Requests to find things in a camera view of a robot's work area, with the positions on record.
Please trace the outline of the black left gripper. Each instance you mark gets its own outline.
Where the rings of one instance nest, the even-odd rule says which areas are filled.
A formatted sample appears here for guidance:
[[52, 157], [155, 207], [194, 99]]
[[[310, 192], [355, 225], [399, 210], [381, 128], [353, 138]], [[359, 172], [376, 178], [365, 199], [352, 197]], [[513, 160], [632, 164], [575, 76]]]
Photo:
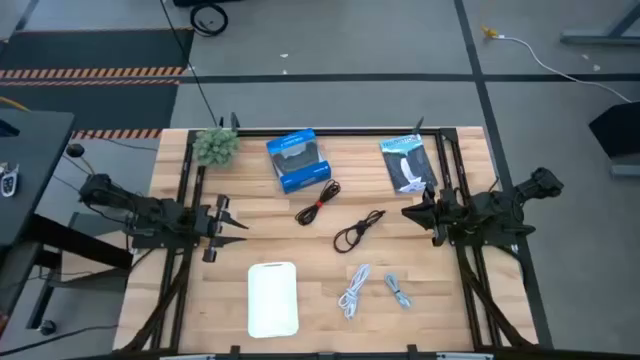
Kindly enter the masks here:
[[196, 210], [195, 231], [200, 237], [209, 239], [209, 244], [204, 250], [202, 261], [213, 263], [216, 260], [217, 248], [225, 245], [245, 241], [241, 237], [227, 237], [220, 235], [222, 223], [226, 223], [238, 228], [247, 229], [247, 226], [234, 220], [227, 210], [229, 198], [226, 195], [219, 195], [216, 201], [216, 213], [214, 216], [208, 214], [210, 205], [199, 205]]

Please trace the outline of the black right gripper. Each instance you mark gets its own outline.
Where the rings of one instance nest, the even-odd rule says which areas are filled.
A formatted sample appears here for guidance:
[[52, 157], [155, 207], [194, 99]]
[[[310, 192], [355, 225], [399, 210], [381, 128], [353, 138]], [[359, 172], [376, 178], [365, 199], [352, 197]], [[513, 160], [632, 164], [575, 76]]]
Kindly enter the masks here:
[[422, 202], [405, 207], [401, 210], [401, 213], [420, 225], [425, 231], [434, 230], [432, 243], [434, 246], [441, 246], [447, 237], [447, 226], [451, 223], [450, 212], [453, 203], [453, 190], [441, 190], [438, 200], [435, 200], [436, 191], [434, 187], [426, 187], [424, 193], [424, 199], [428, 203]]

